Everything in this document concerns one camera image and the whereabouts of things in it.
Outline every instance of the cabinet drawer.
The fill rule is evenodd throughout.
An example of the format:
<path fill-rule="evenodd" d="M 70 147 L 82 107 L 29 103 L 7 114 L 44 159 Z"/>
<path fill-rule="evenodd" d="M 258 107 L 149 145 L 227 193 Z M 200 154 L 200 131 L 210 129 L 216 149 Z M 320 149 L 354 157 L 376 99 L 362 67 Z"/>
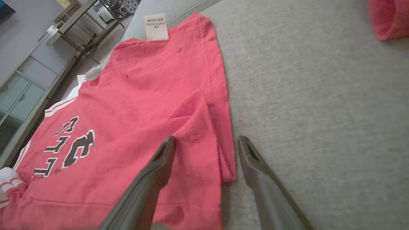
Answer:
<path fill-rule="evenodd" d="M 18 68 L 18 70 L 28 79 L 37 83 L 44 89 L 50 88 L 58 76 L 58 74 L 51 71 L 32 56 L 28 57 L 27 60 Z"/>
<path fill-rule="evenodd" d="M 11 110 L 11 114 L 24 120 L 27 119 L 28 115 L 31 113 L 43 94 L 44 90 L 35 85 L 30 85 L 27 91 L 21 96 L 16 106 L 14 106 L 14 108 Z"/>
<path fill-rule="evenodd" d="M 8 112 L 28 84 L 28 81 L 15 75 L 13 79 L 0 90 L 0 109 Z"/>

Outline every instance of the red cloth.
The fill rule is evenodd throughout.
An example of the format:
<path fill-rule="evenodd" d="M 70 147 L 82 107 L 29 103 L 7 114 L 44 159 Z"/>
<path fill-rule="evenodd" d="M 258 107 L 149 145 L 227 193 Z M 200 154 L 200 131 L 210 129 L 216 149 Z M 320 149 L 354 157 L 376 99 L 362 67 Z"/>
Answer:
<path fill-rule="evenodd" d="M 409 36 L 409 0 L 369 0 L 369 13 L 378 39 Z"/>
<path fill-rule="evenodd" d="M 15 167 L 28 188 L 7 192 L 2 228 L 98 228 L 173 135 L 175 159 L 154 222 L 221 229 L 220 185 L 236 180 L 236 166 L 216 32 L 195 13 L 169 37 L 119 44 L 78 97 L 46 110 Z"/>

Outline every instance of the white cabinet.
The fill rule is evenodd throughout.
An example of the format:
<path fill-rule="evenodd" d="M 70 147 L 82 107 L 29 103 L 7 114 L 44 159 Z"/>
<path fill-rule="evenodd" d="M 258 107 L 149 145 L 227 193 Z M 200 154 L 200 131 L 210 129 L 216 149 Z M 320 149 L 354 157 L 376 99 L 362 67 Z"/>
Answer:
<path fill-rule="evenodd" d="M 28 85 L 28 81 L 14 75 L 11 81 L 0 89 L 0 109 L 8 112 Z"/>
<path fill-rule="evenodd" d="M 27 119 L 28 115 L 31 113 L 43 94 L 44 90 L 33 84 L 30 85 L 27 91 L 21 95 L 20 99 L 10 113 L 21 119 Z"/>
<path fill-rule="evenodd" d="M 58 76 L 57 73 L 54 73 L 31 56 L 20 66 L 18 71 L 44 89 L 50 88 Z"/>
<path fill-rule="evenodd" d="M 63 39 L 58 39 L 52 46 L 47 46 L 45 43 L 50 38 L 51 36 L 48 36 L 31 57 L 58 75 L 75 53 L 75 48 Z"/>

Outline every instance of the television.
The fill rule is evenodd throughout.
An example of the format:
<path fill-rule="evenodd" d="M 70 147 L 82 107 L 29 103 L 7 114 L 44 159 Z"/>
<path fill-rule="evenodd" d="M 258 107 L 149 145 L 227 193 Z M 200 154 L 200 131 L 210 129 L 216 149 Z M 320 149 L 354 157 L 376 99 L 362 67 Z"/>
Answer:
<path fill-rule="evenodd" d="M 0 0 L 0 24 L 9 19 L 16 11 Z"/>

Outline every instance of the couch cushion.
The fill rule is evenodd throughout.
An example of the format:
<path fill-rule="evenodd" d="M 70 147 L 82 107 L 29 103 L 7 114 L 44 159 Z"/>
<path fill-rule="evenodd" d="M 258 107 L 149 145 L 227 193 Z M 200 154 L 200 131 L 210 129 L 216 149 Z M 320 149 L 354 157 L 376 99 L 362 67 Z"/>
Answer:
<path fill-rule="evenodd" d="M 201 14 L 235 138 L 250 138 L 315 228 L 407 228 L 408 40 L 378 41 L 363 0 L 223 0 Z M 225 229 L 260 229 L 237 166 Z"/>

